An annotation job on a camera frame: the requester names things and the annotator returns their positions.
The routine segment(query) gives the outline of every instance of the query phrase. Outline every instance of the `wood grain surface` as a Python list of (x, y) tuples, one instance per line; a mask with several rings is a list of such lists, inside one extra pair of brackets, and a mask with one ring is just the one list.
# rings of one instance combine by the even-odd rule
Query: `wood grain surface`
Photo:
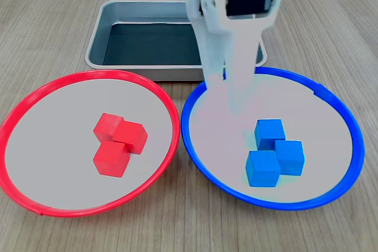
[[(108, 0), (0, 0), (0, 121), (36, 88), (89, 69), (84, 53)], [(360, 124), (366, 160), (340, 199), (309, 211), (246, 204), (219, 190), (180, 141), (141, 196), (91, 217), (28, 212), (0, 190), (0, 251), (378, 251), (378, 0), (284, 0), (263, 39), (267, 66), (327, 86)], [(195, 84), (162, 84), (181, 112)]]

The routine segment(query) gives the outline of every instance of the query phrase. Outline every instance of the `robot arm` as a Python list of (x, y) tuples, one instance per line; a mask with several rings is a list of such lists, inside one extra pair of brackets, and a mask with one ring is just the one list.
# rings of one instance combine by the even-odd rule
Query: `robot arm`
[(207, 89), (225, 83), (234, 112), (242, 111), (253, 89), (259, 40), (274, 24), (281, 1), (185, 0)]

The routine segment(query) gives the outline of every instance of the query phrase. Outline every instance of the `red block cluster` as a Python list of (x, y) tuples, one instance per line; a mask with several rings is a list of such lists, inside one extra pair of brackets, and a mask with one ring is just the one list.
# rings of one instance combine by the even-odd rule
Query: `red block cluster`
[(130, 153), (140, 155), (147, 141), (143, 125), (103, 113), (93, 130), (101, 145), (93, 162), (102, 175), (122, 177)]

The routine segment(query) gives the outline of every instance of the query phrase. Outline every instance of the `silver tray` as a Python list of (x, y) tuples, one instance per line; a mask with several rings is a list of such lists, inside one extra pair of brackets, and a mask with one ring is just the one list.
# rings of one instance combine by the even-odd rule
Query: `silver tray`
[[(266, 62), (262, 40), (256, 64)], [(153, 81), (202, 81), (185, 2), (113, 0), (99, 11), (85, 55), (95, 69), (117, 69)]]

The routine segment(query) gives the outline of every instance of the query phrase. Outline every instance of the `blue block cluster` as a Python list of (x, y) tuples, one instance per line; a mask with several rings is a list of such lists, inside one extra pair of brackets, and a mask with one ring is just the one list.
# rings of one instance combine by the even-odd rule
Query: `blue block cluster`
[(280, 119), (258, 120), (255, 139), (258, 150), (249, 152), (246, 163), (250, 186), (275, 187), (280, 175), (302, 175), (302, 142), (286, 140)]

